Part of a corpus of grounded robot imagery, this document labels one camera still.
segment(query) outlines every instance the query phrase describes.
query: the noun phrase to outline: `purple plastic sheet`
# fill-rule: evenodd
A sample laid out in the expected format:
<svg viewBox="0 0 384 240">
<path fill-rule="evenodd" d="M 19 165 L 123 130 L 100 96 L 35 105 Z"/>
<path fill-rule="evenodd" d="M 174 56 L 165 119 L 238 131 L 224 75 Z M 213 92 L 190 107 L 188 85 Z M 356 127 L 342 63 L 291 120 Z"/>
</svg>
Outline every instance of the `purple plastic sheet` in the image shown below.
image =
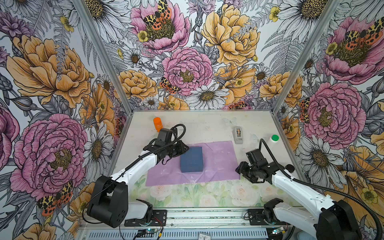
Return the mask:
<svg viewBox="0 0 384 240">
<path fill-rule="evenodd" d="M 239 180 L 235 172 L 237 159 L 231 141 L 190 144 L 202 147 L 204 169 L 202 172 L 182 173 L 180 157 L 174 157 L 166 165 L 161 163 L 148 170 L 146 186 L 194 184 L 224 180 Z"/>
</svg>

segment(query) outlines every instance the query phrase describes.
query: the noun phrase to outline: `orange cap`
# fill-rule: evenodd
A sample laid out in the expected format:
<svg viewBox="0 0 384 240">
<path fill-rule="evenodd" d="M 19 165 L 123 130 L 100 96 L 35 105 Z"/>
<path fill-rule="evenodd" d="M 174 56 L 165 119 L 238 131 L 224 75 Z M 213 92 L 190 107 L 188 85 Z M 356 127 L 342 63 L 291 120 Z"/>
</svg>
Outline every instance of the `orange cap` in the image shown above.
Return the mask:
<svg viewBox="0 0 384 240">
<path fill-rule="evenodd" d="M 153 119 L 153 124 L 155 125 L 155 128 L 156 128 L 157 132 L 160 132 L 160 129 L 163 128 L 163 124 L 161 123 L 161 119 L 160 118 L 154 118 Z"/>
</svg>

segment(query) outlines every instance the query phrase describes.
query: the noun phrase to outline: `green cap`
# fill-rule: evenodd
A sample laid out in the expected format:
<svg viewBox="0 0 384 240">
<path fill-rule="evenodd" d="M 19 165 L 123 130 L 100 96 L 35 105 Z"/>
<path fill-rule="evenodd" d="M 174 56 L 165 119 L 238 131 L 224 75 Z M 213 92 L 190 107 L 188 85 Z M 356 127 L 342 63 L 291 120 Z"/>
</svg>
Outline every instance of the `green cap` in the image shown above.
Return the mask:
<svg viewBox="0 0 384 240">
<path fill-rule="evenodd" d="M 272 141 L 277 142 L 279 140 L 279 136 L 272 135 L 271 139 L 272 139 Z"/>
</svg>

